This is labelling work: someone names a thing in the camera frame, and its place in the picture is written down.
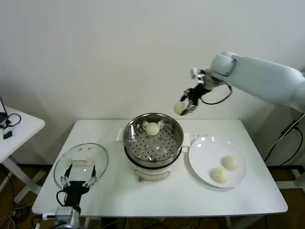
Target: floor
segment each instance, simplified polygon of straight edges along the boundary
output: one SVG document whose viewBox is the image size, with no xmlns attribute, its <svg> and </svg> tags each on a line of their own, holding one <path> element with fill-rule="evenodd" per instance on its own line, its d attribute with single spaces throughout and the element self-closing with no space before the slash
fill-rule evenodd
<svg viewBox="0 0 305 229">
<path fill-rule="evenodd" d="M 41 168 L 32 168 L 25 167 L 22 169 L 28 176 L 34 177 L 35 174 L 41 170 Z M 0 182 L 6 176 L 6 169 L 0 166 Z M 271 171 L 272 176 L 276 181 L 282 180 L 293 180 L 293 175 L 288 170 L 273 170 Z M 15 194 L 22 190 L 24 185 L 15 177 L 11 177 Z M 281 191 L 286 202 L 289 205 L 288 212 L 284 214 L 277 215 L 268 215 L 265 218 L 260 219 L 258 222 L 253 224 L 250 229 L 301 229 L 305 228 L 305 194 L 300 189 L 290 189 Z M 7 214 L 10 214 L 13 208 L 12 199 L 12 189 L 10 183 L 4 187 L 0 194 L 0 218 L 4 217 Z M 20 203 L 16 204 L 15 208 L 27 205 L 35 201 L 36 195 L 30 193 L 26 198 Z M 34 213 L 30 212 L 29 216 L 20 224 L 16 225 L 17 229 L 31 229 L 31 219 L 35 216 Z M 8 217 L 0 220 L 0 229 L 8 228 L 8 222 L 6 220 Z M 239 217 L 232 218 L 232 222 L 238 220 Z M 154 221 L 154 219 L 132 219 L 126 222 L 126 219 L 118 219 L 112 225 L 107 226 L 107 229 L 148 229 L 150 225 L 155 226 L 151 227 L 152 229 L 226 229 L 226 223 L 224 218 L 183 218 L 183 219 L 165 219 L 161 223 L 160 221 Z M 103 219 L 103 227 L 109 223 L 107 219 Z M 41 229 L 49 229 L 53 226 L 52 221 L 41 221 Z M 99 220 L 91 220 L 89 224 L 91 229 L 101 228 L 101 222 Z"/>
</svg>

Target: white wall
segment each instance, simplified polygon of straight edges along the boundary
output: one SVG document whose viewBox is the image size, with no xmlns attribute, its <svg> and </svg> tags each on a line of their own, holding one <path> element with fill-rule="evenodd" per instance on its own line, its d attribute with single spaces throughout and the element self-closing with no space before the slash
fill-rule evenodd
<svg viewBox="0 0 305 229">
<path fill-rule="evenodd" d="M 172 105 L 223 50 L 305 63 L 305 1 L 0 1 L 0 95 L 46 121 L 15 157 L 51 164 L 81 118 L 174 117 Z M 216 101 L 227 93 L 217 88 Z M 240 118 L 251 136 L 272 112 L 237 89 L 187 118 Z"/>
</svg>

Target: glass lid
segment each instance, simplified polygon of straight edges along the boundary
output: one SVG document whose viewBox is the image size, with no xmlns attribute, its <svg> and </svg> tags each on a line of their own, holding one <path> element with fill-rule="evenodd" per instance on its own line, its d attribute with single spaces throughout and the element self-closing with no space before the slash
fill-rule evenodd
<svg viewBox="0 0 305 229">
<path fill-rule="evenodd" d="M 108 154 L 104 147 L 85 143 L 73 147 L 57 161 L 54 180 L 59 187 L 69 181 L 86 181 L 91 187 L 105 172 Z"/>
</svg>

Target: small white table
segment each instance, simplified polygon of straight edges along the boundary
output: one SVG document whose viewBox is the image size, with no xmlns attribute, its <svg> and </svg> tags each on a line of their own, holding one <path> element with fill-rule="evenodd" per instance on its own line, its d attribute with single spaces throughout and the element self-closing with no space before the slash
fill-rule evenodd
<svg viewBox="0 0 305 229">
<path fill-rule="evenodd" d="M 222 189 L 203 182 L 192 170 L 188 153 L 175 162 L 174 171 L 161 181 L 139 182 L 133 173 L 122 142 L 116 137 L 127 120 L 80 120 L 74 125 L 57 160 L 82 143 L 105 147 L 109 164 L 101 179 L 82 196 L 81 216 L 90 217 L 219 217 L 259 215 L 242 219 L 233 228 L 246 228 L 265 214 L 282 213 L 287 204 L 251 138 L 239 120 L 178 120 L 193 138 L 216 135 L 227 139 L 243 154 L 244 181 Z M 51 169 L 32 211 L 55 213 L 55 195 L 60 188 Z"/>
<path fill-rule="evenodd" d="M 33 180 L 30 179 L 20 168 L 19 166 L 9 158 L 20 146 L 22 146 L 26 141 L 33 137 L 38 131 L 40 131 L 44 126 L 45 122 L 39 118 L 33 117 L 29 114 L 17 111 L 15 109 L 6 107 L 8 115 L 12 113 L 19 114 L 22 118 L 21 122 L 13 127 L 13 136 L 8 139 L 3 139 L 0 137 L 0 163 L 2 163 L 9 171 L 9 176 L 14 174 L 18 177 L 26 187 L 15 196 L 15 202 L 19 203 L 29 191 L 32 191 L 36 194 L 39 193 L 41 186 L 37 185 L 37 182 L 45 175 L 44 171 L 40 171 Z M 19 118 L 16 115 L 10 117 L 12 124 L 17 122 Z M 0 192 L 3 187 L 8 182 L 6 177 L 0 185 Z"/>
</svg>

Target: steamed bun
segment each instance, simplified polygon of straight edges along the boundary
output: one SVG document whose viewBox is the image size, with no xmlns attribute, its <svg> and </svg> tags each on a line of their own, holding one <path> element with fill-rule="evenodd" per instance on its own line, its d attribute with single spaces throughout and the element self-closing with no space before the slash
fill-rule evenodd
<svg viewBox="0 0 305 229">
<path fill-rule="evenodd" d="M 236 157 L 226 156 L 223 159 L 224 166 L 229 170 L 236 170 L 239 167 L 239 163 Z"/>
<path fill-rule="evenodd" d="M 150 136 L 155 136 L 159 133 L 160 127 L 157 123 L 149 123 L 147 124 L 145 131 Z"/>
<path fill-rule="evenodd" d="M 228 181 L 229 175 L 224 168 L 216 168 L 212 171 L 213 179 L 221 184 L 224 184 Z"/>
</svg>

